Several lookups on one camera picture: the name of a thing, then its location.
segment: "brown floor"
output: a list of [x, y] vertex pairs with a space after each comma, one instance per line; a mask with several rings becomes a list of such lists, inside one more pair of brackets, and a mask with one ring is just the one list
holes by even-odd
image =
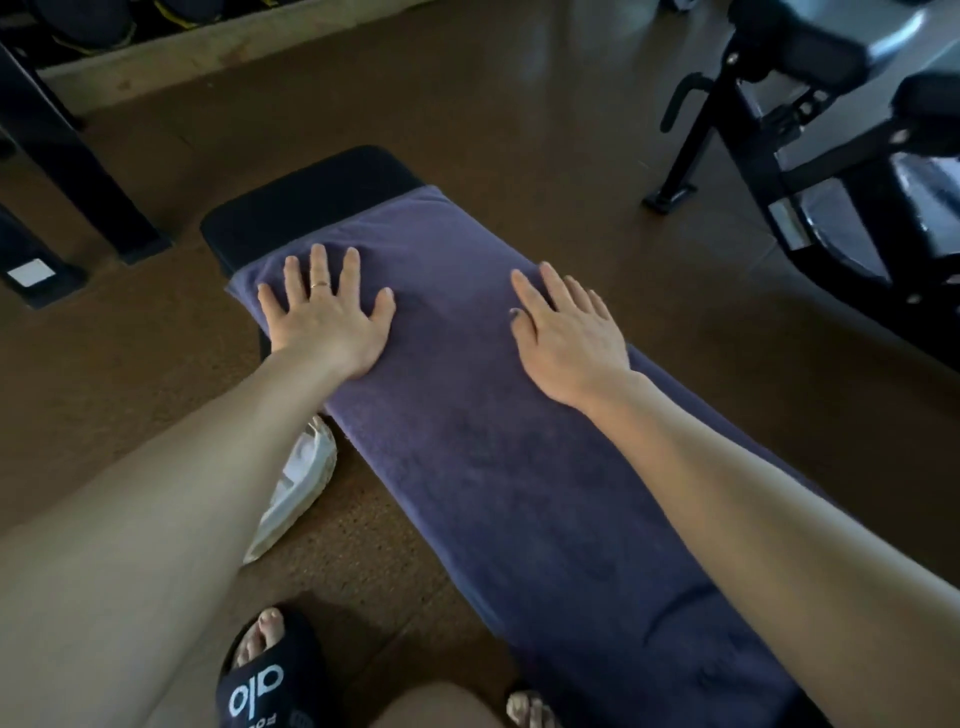
[[[443, 0], [91, 115], [89, 144], [177, 241], [131, 269], [26, 160], [0, 166], [4, 204], [95, 274], [39, 312], [0, 291], [0, 529], [256, 365], [253, 325], [198, 233], [203, 215], [374, 143], [529, 257], [589, 281], [678, 379], [960, 583], [958, 377], [795, 273], [722, 149], [674, 216], [637, 208], [692, 118], [688, 109], [676, 133], [657, 133], [665, 100], [684, 73], [715, 67], [728, 32], [708, 0], [687, 17], [655, 16], [655, 5]], [[878, 118], [911, 64], [955, 35], [957, 10], [941, 6], [917, 49], [792, 152]], [[213, 725], [230, 637], [290, 595], [314, 604], [353, 723], [426, 678], [496, 699], [512, 677], [502, 646], [345, 449], [324, 497], [241, 572], [153, 724]]]

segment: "purple towel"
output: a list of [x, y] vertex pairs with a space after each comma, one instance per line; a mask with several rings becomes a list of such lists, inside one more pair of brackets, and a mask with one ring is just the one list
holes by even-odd
[[[265, 329], [256, 285], [282, 259], [360, 249], [362, 299], [396, 291], [382, 359], [328, 403], [457, 587], [566, 728], [769, 728], [798, 689], [719, 594], [617, 450], [523, 373], [509, 273], [526, 258], [422, 187], [246, 266], [228, 291]], [[637, 350], [635, 370], [789, 470]]]

